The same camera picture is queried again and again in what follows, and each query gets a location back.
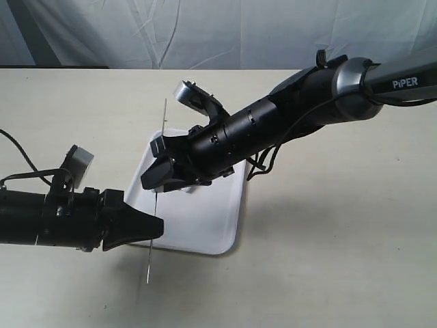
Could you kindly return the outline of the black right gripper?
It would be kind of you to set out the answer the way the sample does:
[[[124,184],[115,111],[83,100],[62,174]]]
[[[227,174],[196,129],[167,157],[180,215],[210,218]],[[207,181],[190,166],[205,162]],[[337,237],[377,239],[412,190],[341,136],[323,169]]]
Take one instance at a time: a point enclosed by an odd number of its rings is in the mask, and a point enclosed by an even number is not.
[[[194,126],[184,135],[159,135],[150,142],[156,159],[141,175],[145,190],[170,192],[234,172],[236,128],[231,124]]]

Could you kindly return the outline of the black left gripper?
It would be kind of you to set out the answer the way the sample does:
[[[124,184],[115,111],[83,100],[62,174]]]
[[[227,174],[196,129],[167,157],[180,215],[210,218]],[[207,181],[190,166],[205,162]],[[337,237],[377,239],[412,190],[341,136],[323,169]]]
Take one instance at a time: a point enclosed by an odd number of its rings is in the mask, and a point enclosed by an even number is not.
[[[124,192],[86,187],[49,193],[43,205],[43,245],[91,252],[160,238],[164,220],[124,203]]]

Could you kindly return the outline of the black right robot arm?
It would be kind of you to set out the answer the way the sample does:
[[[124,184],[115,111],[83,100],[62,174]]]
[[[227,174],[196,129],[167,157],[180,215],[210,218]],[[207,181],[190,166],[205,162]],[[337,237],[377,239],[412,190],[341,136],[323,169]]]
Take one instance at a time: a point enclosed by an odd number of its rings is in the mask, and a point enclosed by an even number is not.
[[[208,186],[251,164],[249,177],[272,171],[280,147],[330,124],[374,118],[383,106],[415,107],[436,100],[436,61],[377,64],[364,57],[320,61],[231,114],[196,83],[183,81],[179,103],[208,117],[187,134],[155,138],[154,162],[142,173],[145,190]]]

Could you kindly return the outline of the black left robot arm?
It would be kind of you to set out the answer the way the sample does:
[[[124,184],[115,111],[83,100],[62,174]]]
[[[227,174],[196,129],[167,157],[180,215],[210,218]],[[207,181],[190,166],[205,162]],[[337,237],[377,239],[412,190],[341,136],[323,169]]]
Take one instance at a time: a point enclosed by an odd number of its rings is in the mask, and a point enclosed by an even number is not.
[[[124,201],[123,191],[81,193],[1,191],[1,243],[68,247],[91,252],[160,238],[163,219]]]

